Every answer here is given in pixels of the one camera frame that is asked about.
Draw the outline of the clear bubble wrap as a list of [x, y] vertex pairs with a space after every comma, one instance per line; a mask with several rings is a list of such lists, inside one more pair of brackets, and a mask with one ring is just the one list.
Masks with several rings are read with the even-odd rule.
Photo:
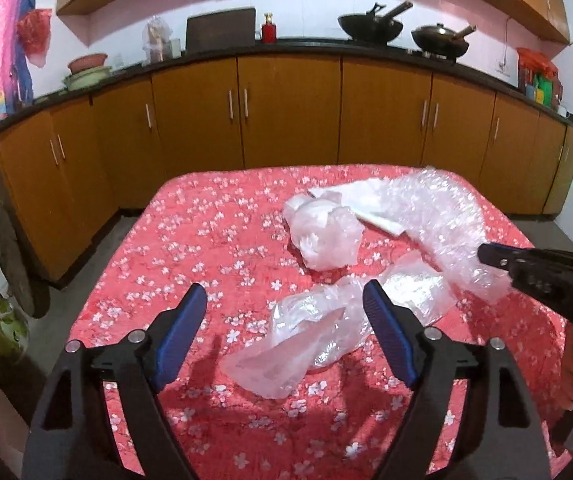
[[488, 242], [483, 211], [472, 188], [454, 174], [424, 168], [383, 185], [385, 217], [419, 243], [447, 281], [495, 304], [511, 290], [506, 274], [485, 266], [477, 249]]

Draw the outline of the clear plastic bag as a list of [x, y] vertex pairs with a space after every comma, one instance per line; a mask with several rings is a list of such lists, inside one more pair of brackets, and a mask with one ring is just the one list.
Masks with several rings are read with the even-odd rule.
[[[424, 326], [437, 322], [456, 298], [442, 274], [407, 252], [375, 278], [390, 300], [413, 311]], [[367, 278], [344, 276], [332, 285], [279, 301], [268, 332], [221, 361], [224, 374], [265, 399], [284, 399], [309, 372], [317, 372], [361, 347], [372, 334], [363, 306]]]

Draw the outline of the white plastic bag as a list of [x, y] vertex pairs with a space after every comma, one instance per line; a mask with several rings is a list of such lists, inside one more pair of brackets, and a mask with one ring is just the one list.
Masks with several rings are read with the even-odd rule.
[[310, 188], [308, 192], [315, 198], [332, 194], [337, 199], [337, 203], [349, 207], [359, 220], [385, 233], [399, 236], [406, 229], [385, 214], [387, 212], [385, 191], [388, 184], [387, 179], [369, 178], [329, 186], [329, 188]]

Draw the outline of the brown lower kitchen cabinets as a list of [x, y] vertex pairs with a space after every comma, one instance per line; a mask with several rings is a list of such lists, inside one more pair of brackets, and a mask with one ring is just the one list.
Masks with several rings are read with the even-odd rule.
[[0, 122], [2, 203], [53, 284], [169, 179], [337, 164], [433, 166], [509, 216], [553, 217], [573, 125], [460, 63], [319, 40], [130, 70]]

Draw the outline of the orange bag with groceries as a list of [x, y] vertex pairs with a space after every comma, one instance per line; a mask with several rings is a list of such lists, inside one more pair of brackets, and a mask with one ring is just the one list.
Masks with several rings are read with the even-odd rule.
[[558, 67], [539, 51], [518, 48], [517, 52], [519, 89], [537, 104], [557, 110], [563, 96]]

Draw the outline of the small crumpled clear bag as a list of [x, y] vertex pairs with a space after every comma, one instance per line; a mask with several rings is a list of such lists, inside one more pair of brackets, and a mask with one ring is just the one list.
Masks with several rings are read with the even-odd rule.
[[325, 272], [357, 263], [365, 227], [342, 204], [340, 193], [294, 195], [284, 204], [283, 217], [307, 269]]

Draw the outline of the red floral tablecloth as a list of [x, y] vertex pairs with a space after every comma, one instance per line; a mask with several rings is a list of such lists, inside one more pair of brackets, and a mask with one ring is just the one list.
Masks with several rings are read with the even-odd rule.
[[[401, 424], [411, 392], [391, 374], [375, 338], [273, 401], [240, 389], [224, 356], [266, 335], [279, 300], [343, 275], [371, 278], [422, 250], [407, 236], [367, 228], [357, 266], [311, 274], [283, 223], [284, 203], [308, 188], [397, 178], [399, 166], [326, 166], [204, 172], [168, 181], [106, 266], [68, 339], [114, 344], [176, 307], [191, 283], [207, 292], [204, 321], [178, 379], [158, 397], [201, 479], [370, 479]], [[561, 318], [520, 294], [491, 306], [454, 292], [439, 320], [454, 340], [503, 338], [543, 421], [560, 416]]]

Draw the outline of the black lidded wok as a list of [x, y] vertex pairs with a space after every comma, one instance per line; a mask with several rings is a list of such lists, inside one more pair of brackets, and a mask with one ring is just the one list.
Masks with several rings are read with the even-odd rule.
[[475, 25], [468, 25], [459, 32], [455, 32], [439, 23], [417, 27], [413, 29], [411, 36], [423, 52], [429, 52], [447, 58], [447, 60], [457, 60], [469, 50], [470, 45], [465, 37], [476, 31]]

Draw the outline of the stacked bowls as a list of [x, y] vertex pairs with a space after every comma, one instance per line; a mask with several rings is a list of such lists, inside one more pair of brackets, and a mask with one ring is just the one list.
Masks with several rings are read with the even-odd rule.
[[93, 53], [75, 58], [67, 65], [70, 73], [63, 82], [68, 91], [80, 90], [99, 84], [111, 76], [111, 67], [106, 65], [106, 53]]

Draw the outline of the red bottle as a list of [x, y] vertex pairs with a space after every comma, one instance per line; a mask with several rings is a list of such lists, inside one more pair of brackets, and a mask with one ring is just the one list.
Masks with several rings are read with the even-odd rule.
[[265, 14], [265, 23], [260, 28], [260, 41], [262, 44], [275, 44], [277, 42], [277, 25], [273, 23], [271, 13]]

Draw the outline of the red hanging bag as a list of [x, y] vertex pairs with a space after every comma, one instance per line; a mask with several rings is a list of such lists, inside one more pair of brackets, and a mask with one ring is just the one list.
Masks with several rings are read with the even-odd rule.
[[28, 11], [17, 24], [17, 35], [27, 61], [43, 68], [51, 40], [51, 9]]

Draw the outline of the clear jar in bag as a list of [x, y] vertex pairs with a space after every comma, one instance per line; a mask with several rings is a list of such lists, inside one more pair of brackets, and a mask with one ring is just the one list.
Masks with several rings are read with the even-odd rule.
[[172, 58], [172, 29], [159, 16], [153, 16], [142, 32], [146, 62], [160, 63]]

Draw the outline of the dark cutting board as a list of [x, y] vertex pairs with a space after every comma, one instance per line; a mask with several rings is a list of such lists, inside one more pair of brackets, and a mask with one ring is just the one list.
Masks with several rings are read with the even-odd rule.
[[187, 19], [188, 54], [253, 47], [256, 9], [239, 8], [191, 16]]

